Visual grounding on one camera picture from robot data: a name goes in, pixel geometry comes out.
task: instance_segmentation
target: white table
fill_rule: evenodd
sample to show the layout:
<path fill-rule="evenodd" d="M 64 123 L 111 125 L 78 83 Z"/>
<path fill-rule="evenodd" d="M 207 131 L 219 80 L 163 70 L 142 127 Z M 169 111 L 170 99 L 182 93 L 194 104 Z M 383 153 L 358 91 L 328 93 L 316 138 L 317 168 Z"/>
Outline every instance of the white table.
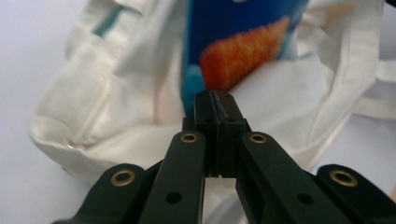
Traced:
<path fill-rule="evenodd" d="M 64 43 L 86 1 L 0 3 L 0 223 L 51 223 L 79 209 L 90 184 L 67 175 L 30 141 L 37 100 L 63 63 Z M 396 9 L 386 7 L 381 55 L 396 58 Z M 372 94 L 396 96 L 395 86 Z M 396 121 L 353 116 L 320 164 L 365 175 L 387 194 L 396 187 Z"/>

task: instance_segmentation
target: white canvas bag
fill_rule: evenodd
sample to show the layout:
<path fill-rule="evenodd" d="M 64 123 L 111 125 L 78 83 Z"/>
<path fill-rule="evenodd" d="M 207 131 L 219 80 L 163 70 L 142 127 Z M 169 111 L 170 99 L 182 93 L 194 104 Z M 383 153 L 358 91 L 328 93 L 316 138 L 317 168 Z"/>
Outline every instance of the white canvas bag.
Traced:
<path fill-rule="evenodd" d="M 163 159 L 184 116 L 186 2 L 89 2 L 31 126 L 35 144 L 70 175 L 94 182 L 115 164 L 149 168 Z M 395 79 L 394 63 L 378 60 L 382 7 L 383 0 L 312 0 L 296 31 L 298 58 L 264 64 L 231 91 L 252 130 L 272 135 L 304 169 L 355 104 L 361 114 L 395 118 L 391 100 L 361 99 L 376 75 Z M 210 211 L 234 203 L 224 202 L 232 183 L 207 181 L 207 222 L 220 218 Z"/>

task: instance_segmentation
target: snack bag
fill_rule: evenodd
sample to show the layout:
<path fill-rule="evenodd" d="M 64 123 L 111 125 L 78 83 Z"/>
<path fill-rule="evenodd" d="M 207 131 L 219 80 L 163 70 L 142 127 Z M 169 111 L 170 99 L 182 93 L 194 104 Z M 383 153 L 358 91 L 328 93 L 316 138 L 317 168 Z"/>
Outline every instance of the snack bag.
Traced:
<path fill-rule="evenodd" d="M 259 66 L 292 58 L 291 35 L 307 0 L 191 0 L 184 58 L 183 104 L 204 89 L 230 91 Z"/>

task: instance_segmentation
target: metal grommet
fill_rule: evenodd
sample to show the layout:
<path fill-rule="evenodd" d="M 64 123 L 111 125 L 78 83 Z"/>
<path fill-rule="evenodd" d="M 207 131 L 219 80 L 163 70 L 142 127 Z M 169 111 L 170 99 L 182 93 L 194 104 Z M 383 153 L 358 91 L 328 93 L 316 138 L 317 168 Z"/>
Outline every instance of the metal grommet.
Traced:
<path fill-rule="evenodd" d="M 123 187 L 134 181 L 136 174 L 132 170 L 122 169 L 111 176 L 111 184 L 116 187 Z"/>
<path fill-rule="evenodd" d="M 180 137 L 181 141 L 185 143 L 193 143 L 198 140 L 198 136 L 193 133 L 186 133 Z"/>
<path fill-rule="evenodd" d="M 250 141 L 258 144 L 263 144 L 267 141 L 267 138 L 259 133 L 254 133 L 249 137 Z"/>
<path fill-rule="evenodd" d="M 333 181 L 346 187 L 356 187 L 358 185 L 356 177 L 343 170 L 330 171 L 330 177 Z"/>

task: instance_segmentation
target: orange food image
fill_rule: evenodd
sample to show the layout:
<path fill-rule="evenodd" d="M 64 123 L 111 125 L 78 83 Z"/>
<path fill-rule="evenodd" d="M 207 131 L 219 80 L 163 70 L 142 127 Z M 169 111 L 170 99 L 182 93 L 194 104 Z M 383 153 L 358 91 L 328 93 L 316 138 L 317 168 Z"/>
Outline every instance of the orange food image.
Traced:
<path fill-rule="evenodd" d="M 210 44 L 199 63 L 208 90 L 229 91 L 262 63 L 276 58 L 290 19 L 238 33 Z"/>

